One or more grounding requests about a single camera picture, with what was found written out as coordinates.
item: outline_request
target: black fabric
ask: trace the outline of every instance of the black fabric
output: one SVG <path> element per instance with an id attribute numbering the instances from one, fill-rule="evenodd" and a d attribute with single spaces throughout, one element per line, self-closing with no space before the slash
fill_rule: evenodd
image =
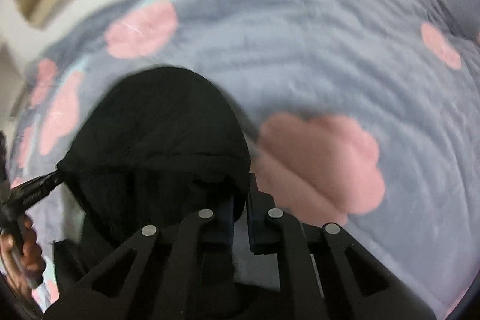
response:
<path id="1" fill-rule="evenodd" d="M 58 163 L 95 229 L 114 246 L 235 196 L 242 213 L 250 156 L 218 89 L 191 71 L 151 69 L 118 83 Z"/>

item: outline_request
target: human hand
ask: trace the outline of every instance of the human hand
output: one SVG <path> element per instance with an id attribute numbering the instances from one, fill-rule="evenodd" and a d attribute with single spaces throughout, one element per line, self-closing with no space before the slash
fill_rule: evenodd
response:
<path id="1" fill-rule="evenodd" d="M 24 224 L 26 232 L 23 237 L 23 257 L 20 262 L 34 276 L 40 276 L 46 268 L 45 260 L 42 258 L 42 248 L 37 244 L 37 232 L 33 228 L 30 217 L 25 216 Z M 21 294 L 28 301 L 32 301 L 32 289 L 11 255 L 13 248 L 14 238 L 9 234 L 0 235 L 0 252 L 7 271 L 7 282 L 16 293 Z"/>

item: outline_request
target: blue-gray fabric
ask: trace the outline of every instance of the blue-gray fabric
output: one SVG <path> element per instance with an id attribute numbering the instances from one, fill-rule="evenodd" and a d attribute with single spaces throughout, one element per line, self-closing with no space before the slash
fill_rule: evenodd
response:
<path id="1" fill-rule="evenodd" d="M 60 72 L 45 102 L 22 115 L 18 134 L 33 127 L 35 136 L 26 170 L 16 163 L 16 140 L 11 178 L 45 174 L 68 150 L 75 132 L 47 156 L 38 143 L 42 119 L 74 69 L 85 73 L 81 122 L 119 77 L 156 64 L 203 75 L 257 127 L 279 111 L 344 114 L 378 142 L 386 184 L 382 204 L 349 215 L 345 228 L 443 319 L 480 268 L 480 0 L 173 0 L 179 22 L 169 43 L 136 59 L 109 55 L 106 28 L 151 1 L 101 10 L 44 53 Z M 459 53 L 461 69 L 427 48 L 425 22 Z M 36 75 L 33 63 L 31 88 Z M 44 247 L 78 232 L 67 190 L 32 214 Z M 238 236 L 241 278 L 278 283 L 249 274 L 245 235 Z"/>

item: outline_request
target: bed sheet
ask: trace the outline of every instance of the bed sheet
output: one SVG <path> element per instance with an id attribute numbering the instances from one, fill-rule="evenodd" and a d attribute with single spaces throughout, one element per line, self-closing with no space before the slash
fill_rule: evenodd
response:
<path id="1" fill-rule="evenodd" d="M 186 67 L 249 117 L 260 190 L 342 224 L 443 319 L 480 269 L 479 32 L 480 0 L 122 0 L 28 67 L 10 177 L 51 172 L 123 76 Z M 30 214 L 47 257 L 79 239 L 68 189 Z M 238 229 L 240 278 L 278 283 Z"/>

